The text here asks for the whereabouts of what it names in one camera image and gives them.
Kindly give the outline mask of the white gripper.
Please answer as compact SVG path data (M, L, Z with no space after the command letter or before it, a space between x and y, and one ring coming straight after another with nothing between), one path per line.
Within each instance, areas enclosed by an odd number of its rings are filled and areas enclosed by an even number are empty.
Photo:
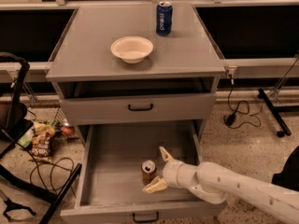
M164 148L159 147L162 158L166 165L163 169L163 178L156 176L142 191L145 193L154 193L172 188L189 189L199 184L197 178L198 167L182 161L174 160L172 155Z

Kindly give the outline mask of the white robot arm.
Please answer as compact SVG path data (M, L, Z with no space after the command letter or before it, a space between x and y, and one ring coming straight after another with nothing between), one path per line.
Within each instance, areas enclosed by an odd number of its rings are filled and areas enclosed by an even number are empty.
M299 192L233 172L214 162L190 165L173 158L160 147L165 162L163 176L156 176L143 191L154 193L171 188L187 189L194 196L212 204L225 201L232 194L265 213L285 222L299 224Z

